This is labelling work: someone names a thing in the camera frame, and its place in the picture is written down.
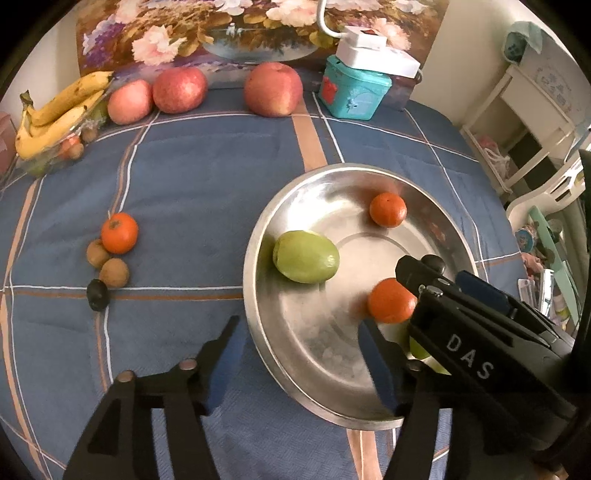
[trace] pink apple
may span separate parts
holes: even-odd
[[[183,113],[201,105],[207,93],[207,77],[197,67],[165,70],[153,86],[154,103],[164,113]]]
[[[127,125],[148,115],[153,106],[150,84],[145,80],[135,80],[111,94],[107,111],[116,124]]]
[[[298,73],[277,62],[261,63],[244,84],[244,100],[248,108],[262,116],[291,115],[303,93]]]

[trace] small fruit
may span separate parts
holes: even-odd
[[[135,80],[111,94],[107,110],[118,125],[128,125],[152,111],[152,87],[145,80]]]
[[[427,365],[438,374],[451,375],[451,373],[448,372],[447,369],[434,358],[432,358]]]
[[[95,312],[102,312],[109,305],[111,300],[107,285],[98,278],[92,280],[86,287],[86,298],[88,305]]]
[[[417,306],[417,298],[395,278],[378,283],[368,297],[368,309],[379,322],[401,323],[408,320]]]
[[[96,140],[96,137],[98,136],[98,127],[86,127],[82,129],[82,132],[80,132],[80,137],[82,141],[86,144],[94,142]]]
[[[207,94],[207,77],[197,67],[165,70],[153,86],[154,103],[164,113],[183,113],[201,105]]]
[[[138,224],[131,215],[116,213],[103,224],[100,239],[108,252],[122,255],[134,247],[138,230]]]
[[[86,248],[86,259],[96,269],[100,270],[105,265],[105,262],[110,259],[108,251],[103,247],[103,242],[100,238],[93,240]]]
[[[393,228],[400,225],[406,218],[406,203],[395,193],[380,193],[371,201],[369,215],[379,226]]]
[[[265,62],[253,69],[244,84],[244,101],[257,115],[291,115],[304,87],[298,73],[278,62]]]
[[[273,249],[277,270],[299,283],[321,283],[332,278],[339,261],[339,250],[333,242],[304,230],[284,233]]]
[[[84,152],[84,146],[80,142],[78,135],[71,135],[60,143],[60,151],[57,156],[62,160],[77,160],[82,156]]]
[[[410,337],[410,352],[418,360],[425,360],[431,356],[413,337]]]
[[[111,258],[100,269],[99,279],[109,288],[123,288],[129,281],[129,268],[120,258]]]
[[[67,160],[79,160],[82,158],[84,154],[84,145],[81,143],[74,145],[71,149],[68,150],[67,153]]]

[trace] white stripe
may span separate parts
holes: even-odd
[[[138,151],[138,147],[139,147],[140,143],[142,143],[144,141],[144,138],[145,138],[146,134],[148,133],[148,131],[150,130],[150,127],[154,124],[154,122],[156,121],[156,119],[158,118],[159,115],[160,115],[160,112],[158,111],[158,113],[155,115],[155,117],[152,119],[152,121],[148,124],[146,130],[144,131],[144,133],[140,137],[139,141],[134,145],[134,152],[132,153],[131,158],[129,159],[129,163],[127,164],[127,182],[125,184],[125,193],[123,195],[123,199],[121,200],[121,206],[119,207],[120,212],[123,211],[123,207],[125,206],[125,201],[127,199],[127,194],[129,193],[129,185],[131,184],[131,164],[134,162],[135,153]]]
[[[120,290],[180,290],[180,291],[206,291],[206,290],[241,290],[242,286],[230,287],[124,287]]]
[[[42,285],[14,285],[12,288],[30,288],[31,290],[81,290],[86,291],[86,287],[46,287]],[[242,286],[222,286],[222,287],[124,287],[117,290],[171,290],[171,291],[208,291],[208,290],[241,290]]]
[[[318,115],[312,115],[312,114],[306,115],[305,113],[292,113],[292,115],[293,116],[310,116],[312,118],[321,118]],[[330,122],[338,122],[340,124],[357,125],[358,127],[369,128],[370,130],[376,130],[378,132],[383,132],[385,134],[393,135],[395,137],[405,138],[407,140],[410,140],[410,141],[413,141],[413,142],[416,142],[416,143],[420,143],[421,145],[427,145],[427,143],[424,142],[423,140],[421,140],[420,138],[409,137],[408,135],[404,135],[404,134],[401,134],[401,133],[398,133],[398,132],[392,132],[390,130],[384,130],[383,128],[380,128],[380,127],[374,127],[372,125],[361,124],[359,122],[353,122],[351,120],[343,120],[342,118],[332,118],[332,117],[325,117],[325,118],[327,120],[329,120]],[[467,160],[470,160],[470,161],[473,161],[473,162],[478,163],[478,160],[477,159],[472,158],[472,157],[469,157],[468,155],[464,155],[463,153],[456,152],[455,150],[450,150],[449,148],[442,147],[440,145],[433,145],[432,144],[431,146],[432,147],[435,147],[435,148],[438,148],[440,150],[446,151],[448,153],[453,153],[454,155],[458,155],[458,156],[463,157],[463,158],[465,158]]]
[[[521,252],[515,252],[514,254],[501,255],[500,257],[485,258],[484,260],[476,260],[476,263],[491,262],[493,260],[499,260],[501,258],[513,257],[515,255],[521,255]]]
[[[429,143],[429,140],[427,139],[427,136],[425,135],[425,133],[423,132],[423,130],[421,129],[421,127],[418,126],[418,123],[414,119],[414,117],[411,114],[411,112],[409,112],[408,110],[405,110],[405,111],[408,114],[408,116],[413,120],[413,122],[417,126],[418,130],[421,132],[421,135],[425,139],[425,142],[427,142],[427,145],[429,145],[429,147],[431,148],[433,154],[435,155],[435,158],[439,162],[439,165],[441,166],[441,169],[443,170],[443,173],[445,174],[445,176],[447,178],[447,181],[449,182],[449,185],[451,185],[451,187],[452,187],[453,193],[456,194],[456,197],[457,197],[458,201],[460,202],[460,205],[462,205],[462,207],[464,208],[464,211],[468,215],[468,218],[472,222],[472,225],[474,226],[474,231],[476,232],[476,243],[478,245],[478,253],[480,255],[480,258],[482,259],[483,256],[482,256],[482,247],[480,246],[480,233],[478,232],[478,227],[476,226],[476,222],[474,221],[474,219],[470,215],[470,212],[468,212],[468,209],[466,208],[466,205],[464,205],[464,202],[460,198],[460,195],[458,194],[456,188],[454,187],[454,185],[452,183],[452,180],[450,179],[449,175],[447,174],[447,170],[443,166],[443,163],[441,163],[441,159],[439,158],[439,155],[437,155],[437,152],[435,151],[435,149],[433,148],[433,146]],[[486,272],[486,268],[483,268],[483,270],[484,270],[484,276],[486,277],[485,280],[488,282],[488,273]]]
[[[37,197],[35,198],[35,202],[33,203],[33,206],[31,208],[31,213],[29,216],[29,220],[27,222],[27,228],[25,229],[25,232],[22,236],[22,242],[21,242],[21,247],[18,250],[18,254],[16,256],[16,259],[18,259],[19,255],[21,254],[22,248],[25,244],[25,241],[27,240],[27,233],[29,230],[29,224],[31,223],[31,218],[33,218],[33,213],[35,212],[35,207],[37,206],[37,202],[39,200],[39,194],[41,193],[41,187],[43,186],[43,180],[45,179],[45,177],[43,177],[39,183],[39,190],[37,191]],[[17,350],[16,347],[14,345],[14,323],[13,323],[13,317],[14,317],[14,289],[12,287],[12,268],[14,267],[14,263],[10,269],[10,272],[8,274],[8,284],[10,286],[10,291],[11,291],[11,308],[10,308],[10,333],[11,333],[11,344],[12,344],[12,364],[14,366],[14,375],[15,378],[17,379],[17,386],[18,386],[18,392],[21,396],[21,401],[22,401],[22,409],[25,412],[25,415],[27,416],[27,422],[29,422],[29,427],[31,429],[31,433],[33,434],[33,438],[35,439],[35,443],[37,444],[37,447],[39,448],[39,451],[41,451],[41,446],[39,445],[39,441],[37,440],[37,435],[35,434],[35,430],[33,429],[33,424],[31,423],[31,419],[29,417],[29,412],[27,411],[27,406],[25,405],[25,398],[22,395],[22,389],[21,389],[21,381],[18,378],[18,368],[17,368]],[[43,455],[41,455],[41,458],[43,459],[43,463],[45,463],[45,468],[47,469],[47,473],[49,474],[49,478],[51,480],[53,480],[53,477],[51,476],[51,472],[49,471],[49,467],[47,466],[47,462],[45,460],[45,457]]]
[[[345,159],[343,158],[343,154],[340,151],[339,144],[336,141],[334,133],[332,133],[329,121],[327,120],[326,115],[322,113],[322,109],[320,108],[320,104],[318,103],[318,99],[316,98],[316,94],[314,92],[312,92],[312,98],[314,99],[314,103],[316,104],[316,108],[318,109],[319,115],[322,117],[322,120],[324,120],[324,123],[326,124],[326,128],[329,131],[330,137],[333,139],[336,152],[339,154],[340,162],[345,163]]]
[[[134,126],[129,127],[129,128],[123,128],[121,130],[117,130],[116,132],[111,132],[110,134],[106,134],[106,135],[104,135],[102,137],[97,138],[95,140],[95,143],[100,142],[101,140],[105,140],[106,138],[114,137],[115,135],[124,134],[126,132],[131,132],[133,130],[139,130],[142,127],[143,127],[143,125],[134,125]]]
[[[195,120],[195,119],[200,119],[200,118],[217,118],[217,117],[223,117],[223,116],[256,116],[254,113],[244,113],[244,112],[236,112],[236,113],[207,113],[207,114],[198,114],[198,115],[190,115],[190,116],[184,116],[184,117],[180,117],[180,118],[167,118],[166,120],[160,120],[158,122],[152,122],[151,125],[164,125],[164,124],[169,124],[172,122],[182,122],[183,120]],[[124,128],[123,130],[117,130],[116,132],[112,132],[110,134],[106,134],[104,137],[100,137],[97,138],[95,140],[96,142],[100,142],[101,140],[105,140],[107,138],[110,137],[114,137],[116,135],[119,134],[123,134],[126,132],[131,132],[132,130],[138,130],[140,128],[142,128],[143,125],[136,125],[134,127],[130,127],[130,128]]]
[[[109,320],[109,306],[105,309],[105,319],[103,320],[103,330],[105,331],[105,348],[107,351],[107,368],[109,370],[109,380],[113,384],[113,370],[111,369],[111,340],[109,339],[109,331],[107,330],[107,321]]]
[[[314,93],[313,93],[313,97],[314,97],[314,101],[317,104],[317,107],[319,107],[318,106],[318,101],[316,100],[316,95]],[[388,135],[394,135],[395,137],[405,138],[405,139],[410,140],[410,141],[413,141],[413,142],[417,142],[417,143],[420,143],[420,144],[423,144],[423,145],[427,145],[427,143],[425,143],[423,140],[421,140],[419,138],[414,138],[414,137],[410,137],[408,135],[400,134],[400,133],[397,133],[397,132],[392,132],[392,131],[389,131],[389,130],[384,130],[383,128],[379,128],[379,127],[373,127],[372,125],[362,124],[362,123],[359,123],[359,122],[353,122],[351,120],[344,120],[344,119],[341,119],[341,118],[327,117],[326,115],[324,115],[322,113],[322,110],[319,110],[319,112],[320,112],[320,115],[313,115],[313,114],[306,114],[306,113],[292,113],[292,116],[306,116],[306,117],[310,117],[310,118],[322,119],[325,122],[326,121],[330,121],[330,122],[338,122],[338,123],[341,123],[341,124],[357,125],[359,127],[369,128],[370,130],[377,130],[379,132],[383,132],[383,133],[388,134]],[[209,114],[201,114],[201,115],[184,116],[184,117],[181,117],[181,118],[168,118],[166,120],[161,120],[159,122],[154,122],[154,125],[163,125],[163,124],[167,124],[167,123],[170,123],[170,122],[182,122],[183,120],[195,120],[195,119],[200,119],[200,118],[217,118],[217,117],[224,117],[224,116],[256,116],[256,115],[254,115],[252,113],[243,113],[243,112],[236,112],[236,113],[209,113]],[[142,128],[142,127],[143,127],[143,125],[136,125],[134,127],[124,128],[122,130],[118,130],[116,132],[112,132],[110,134],[106,134],[104,137],[97,138],[95,140],[95,143],[96,142],[100,142],[101,140],[105,140],[105,139],[110,138],[110,137],[114,137],[114,136],[119,135],[119,134],[130,132],[132,130],[138,130],[138,129]],[[463,153],[456,152],[455,150],[450,150],[449,148],[442,147],[440,145],[432,145],[432,147],[439,148],[440,150],[444,150],[444,151],[449,152],[449,153],[453,153],[454,155],[459,155],[460,157],[463,157],[463,158],[465,158],[467,160],[471,160],[473,162],[478,162],[478,160],[475,159],[475,158],[469,157],[468,155],[464,155]]]
[[[17,258],[21,255],[22,248],[25,245],[25,238],[27,238],[27,233],[29,232],[29,225],[31,224],[31,219],[33,218],[33,213],[35,213],[35,207],[37,206],[37,202],[39,200],[39,195],[41,194],[41,187],[43,187],[43,181],[45,177],[41,179],[39,182],[39,189],[37,190],[37,196],[35,197],[35,202],[33,203],[33,208],[31,209],[31,214],[29,215],[29,220],[27,220],[27,227],[25,228],[25,234],[22,236],[21,247],[18,249]]]
[[[437,462],[440,458],[445,457],[447,454],[449,453],[449,448],[445,451],[445,452],[441,452],[439,455],[437,455],[436,457],[433,457],[433,462]]]
[[[33,290],[86,290],[86,287],[43,287],[41,285],[13,285],[12,288],[31,288]]]
[[[6,189],[7,189],[7,188],[8,188],[10,185],[14,185],[16,182],[18,182],[18,181],[19,181],[21,178],[23,178],[23,177],[24,177],[24,176],[26,176],[26,175],[27,175],[26,173],[23,173],[23,174],[22,174],[20,177],[17,177],[17,178],[15,178],[15,179],[14,179],[12,182],[10,182],[10,183],[6,184],[4,187],[2,187],[2,190],[1,190],[1,191],[3,192],[3,191],[4,191],[4,190],[6,190]]]
[[[4,424],[13,432],[14,435],[16,435],[17,437],[19,437],[23,442],[25,442],[26,444],[32,446],[35,450],[37,450],[37,447],[32,444],[31,442],[29,442],[25,437],[23,437],[20,433],[18,433],[14,427],[12,425],[10,425],[5,419],[4,417],[2,417],[0,415],[0,420],[2,420],[4,422]],[[60,464],[57,460],[54,460],[53,458],[51,458],[49,455],[47,455],[45,452],[40,451],[40,454],[42,454],[47,460],[49,460],[52,463],[55,463],[59,468],[61,468],[62,470],[64,469],[64,466],[62,464]]]

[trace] banana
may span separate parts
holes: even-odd
[[[47,125],[47,129],[36,137],[29,133],[27,125],[31,120],[31,97],[28,92],[23,93],[21,95],[21,124],[18,128],[17,138],[15,140],[17,153],[23,160],[29,160],[42,152],[45,148],[60,141],[62,137],[68,133],[68,130],[80,120],[82,115],[84,115],[84,113],[96,103],[104,92],[104,90],[99,90],[94,93],[94,95],[90,95],[83,102],[64,113],[55,122]]]
[[[87,108],[91,108],[95,104],[95,102],[100,97],[102,97],[104,92],[105,92],[104,90],[99,90],[94,95],[90,95],[87,99],[85,99],[82,103],[79,103],[78,105],[85,105]],[[21,98],[21,100],[23,100],[25,102],[29,101],[30,96],[27,96],[27,93],[28,93],[28,91],[23,93],[24,98]],[[35,112],[35,109],[31,105],[28,105],[27,112],[32,117]],[[53,125],[53,122],[50,124],[47,124],[47,125],[42,125],[41,127],[37,127],[37,126],[30,123],[29,124],[29,133],[31,134],[32,137],[40,137],[45,132],[47,132],[49,127],[51,127],[52,125]]]
[[[30,107],[30,106],[27,107],[27,113],[29,114],[29,116],[31,116],[34,111],[35,110],[33,110],[32,107]],[[30,132],[30,134],[31,134],[32,137],[40,137],[45,132],[47,132],[47,130],[49,129],[49,127],[51,127],[52,125],[53,125],[53,123],[50,123],[50,124],[47,124],[47,125],[43,125],[42,127],[36,127],[35,125],[29,124],[29,132]]]
[[[89,73],[63,89],[43,108],[35,110],[31,104],[31,125],[35,127],[47,125],[75,107],[89,95],[99,90],[105,90],[111,81],[112,75],[113,72]]]

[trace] white wall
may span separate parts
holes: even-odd
[[[424,79],[411,99],[461,125],[508,67],[501,49],[508,28],[519,20],[538,24],[558,40],[519,0],[450,0],[423,68]],[[519,123],[504,104],[493,106],[489,120],[490,128],[507,132]]]
[[[10,113],[15,123],[21,116],[20,93],[28,89],[35,104],[44,105],[79,77],[76,16],[70,11],[41,39],[0,101],[0,111]],[[423,68],[424,80],[411,98],[461,125],[503,75],[508,64],[501,47],[508,27],[517,20],[533,21],[550,32],[519,0],[450,0]],[[484,120],[489,133],[501,129],[497,137],[502,138],[519,122],[499,102]]]
[[[0,100],[0,111],[10,113],[18,125],[22,92],[29,90],[35,106],[41,107],[79,77],[76,13],[70,11],[43,36],[22,64]]]

